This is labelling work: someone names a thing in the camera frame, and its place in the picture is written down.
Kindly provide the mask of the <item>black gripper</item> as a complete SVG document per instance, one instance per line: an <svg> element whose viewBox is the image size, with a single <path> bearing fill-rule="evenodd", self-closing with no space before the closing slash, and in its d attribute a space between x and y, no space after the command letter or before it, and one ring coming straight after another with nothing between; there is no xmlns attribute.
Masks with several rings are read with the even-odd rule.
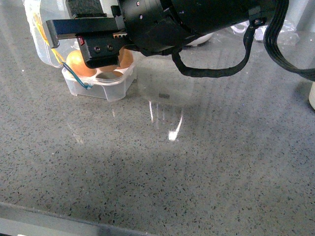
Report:
<svg viewBox="0 0 315 236"><path fill-rule="evenodd" d="M52 49L60 40L76 38L88 68L119 66L121 48L132 48L124 19L117 3L110 5L112 17L103 11L99 0L66 0L69 19L46 21L46 36Z"/></svg>

